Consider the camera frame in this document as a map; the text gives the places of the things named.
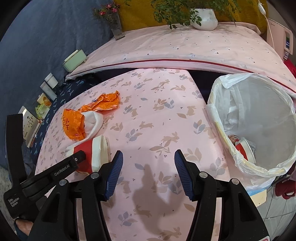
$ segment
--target rabbit print tablecloth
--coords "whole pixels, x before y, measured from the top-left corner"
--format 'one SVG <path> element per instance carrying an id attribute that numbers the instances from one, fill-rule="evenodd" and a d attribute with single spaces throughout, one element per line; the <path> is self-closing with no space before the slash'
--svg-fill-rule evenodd
<path id="1" fill-rule="evenodd" d="M 118 241 L 185 241 L 196 202 L 184 194 L 174 164 L 175 151 L 181 149 L 188 161 L 214 178 L 230 179 L 206 104 L 186 70 L 137 69 L 96 85 L 63 105 L 45 136 L 36 173 L 65 158 L 65 148 L 73 143 L 62 129 L 63 110 L 77 110 L 100 94 L 116 90 L 120 105 L 102 112 L 104 123 L 97 134 L 107 139 L 110 161 L 117 150 L 124 159 L 114 195 L 102 202 L 110 236 Z M 75 172 L 68 180 L 82 178 Z M 220 218 L 221 203 L 217 201 L 212 240 L 218 240 Z"/>

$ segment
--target ridged blue pad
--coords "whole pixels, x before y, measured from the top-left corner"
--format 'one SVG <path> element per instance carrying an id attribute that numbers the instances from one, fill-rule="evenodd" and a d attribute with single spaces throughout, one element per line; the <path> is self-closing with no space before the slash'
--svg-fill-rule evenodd
<path id="1" fill-rule="evenodd" d="M 175 165 L 185 192 L 185 195 L 189 197 L 189 200 L 192 201 L 194 194 L 193 194 L 193 183 L 191 180 L 191 177 L 189 176 L 189 173 L 187 171 L 187 168 L 183 162 L 182 153 L 179 153 L 181 151 L 177 150 L 175 152 Z"/>
<path id="2" fill-rule="evenodd" d="M 113 164 L 113 167 L 112 167 L 110 174 L 107 178 L 106 191 L 104 194 L 104 196 L 107 200 L 109 200 L 109 198 L 113 195 L 119 175 L 120 175 L 120 172 L 121 172 L 121 168 L 123 165 L 122 152 L 120 151 L 118 156 L 115 158 L 116 158 L 115 160 L 114 159 L 112 160 L 112 162 L 115 162 L 115 163 Z"/>

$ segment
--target crumpled orange wrapper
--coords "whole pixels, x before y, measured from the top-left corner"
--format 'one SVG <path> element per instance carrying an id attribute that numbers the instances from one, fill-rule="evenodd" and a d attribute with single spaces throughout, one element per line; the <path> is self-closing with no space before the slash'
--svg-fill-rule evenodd
<path id="1" fill-rule="evenodd" d="M 81 141 L 85 138 L 84 115 L 78 111 L 64 109 L 63 130 L 67 137 L 73 141 Z"/>
<path id="2" fill-rule="evenodd" d="M 81 112 L 115 109 L 119 105 L 119 100 L 119 92 L 116 91 L 115 93 L 100 95 L 92 103 L 80 107 L 78 111 L 64 109 L 62 123 L 67 137 L 73 141 L 81 141 L 86 137 L 84 115 Z"/>
<path id="3" fill-rule="evenodd" d="M 102 94 L 95 101 L 90 104 L 84 105 L 78 109 L 79 112 L 98 111 L 98 110 L 112 110 L 118 107 L 119 92 L 111 94 Z"/>

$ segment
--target gray floor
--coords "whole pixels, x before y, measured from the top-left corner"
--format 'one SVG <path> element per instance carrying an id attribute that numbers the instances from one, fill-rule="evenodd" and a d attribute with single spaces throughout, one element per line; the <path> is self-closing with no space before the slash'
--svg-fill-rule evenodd
<path id="1" fill-rule="evenodd" d="M 11 188 L 11 182 L 8 179 L 8 171 L 0 167 L 0 210 L 4 217 L 13 227 L 13 219 L 10 217 L 6 206 L 3 202 L 3 194 Z M 259 213 L 264 220 L 271 240 L 279 236 L 296 212 L 296 197 L 285 200 L 282 197 L 276 197 L 274 188 L 269 188 L 266 202 L 258 207 Z"/>
<path id="2" fill-rule="evenodd" d="M 296 212 L 296 197 L 285 200 L 269 188 L 266 202 L 257 207 L 271 240 L 284 232 Z"/>

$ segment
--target silver bolt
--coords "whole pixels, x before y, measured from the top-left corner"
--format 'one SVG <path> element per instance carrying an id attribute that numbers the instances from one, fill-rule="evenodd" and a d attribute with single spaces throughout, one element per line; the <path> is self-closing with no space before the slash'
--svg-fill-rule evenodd
<path id="1" fill-rule="evenodd" d="M 60 180 L 59 184 L 61 186 L 65 185 L 67 183 L 67 180 L 63 179 L 63 180 Z"/>
<path id="2" fill-rule="evenodd" d="M 200 177 L 201 178 L 206 178 L 207 177 L 207 173 L 206 172 L 200 172 Z"/>
<path id="3" fill-rule="evenodd" d="M 92 178 L 92 179 L 96 179 L 96 178 L 98 178 L 99 176 L 100 176 L 100 174 L 97 173 L 97 172 L 94 172 L 94 173 L 91 174 L 91 178 Z"/>
<path id="4" fill-rule="evenodd" d="M 231 181 L 232 181 L 232 183 L 235 184 L 235 185 L 239 184 L 239 180 L 236 179 L 236 178 L 232 179 Z"/>

